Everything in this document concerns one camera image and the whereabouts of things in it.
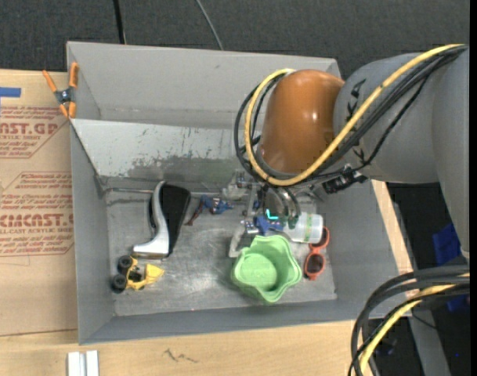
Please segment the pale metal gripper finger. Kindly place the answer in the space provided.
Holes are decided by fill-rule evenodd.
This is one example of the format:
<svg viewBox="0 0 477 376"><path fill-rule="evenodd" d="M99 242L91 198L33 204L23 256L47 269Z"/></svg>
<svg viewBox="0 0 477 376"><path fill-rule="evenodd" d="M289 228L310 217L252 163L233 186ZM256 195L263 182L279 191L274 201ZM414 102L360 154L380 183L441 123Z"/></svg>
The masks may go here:
<svg viewBox="0 0 477 376"><path fill-rule="evenodd" d="M241 220L240 224L233 231L229 243L229 257L237 258L243 248L251 245L251 242L258 236L258 228L252 220Z"/></svg>
<svg viewBox="0 0 477 376"><path fill-rule="evenodd" d="M247 211L254 211L258 184L245 172L234 172L231 180L222 189L222 195L227 201L241 202Z"/></svg>

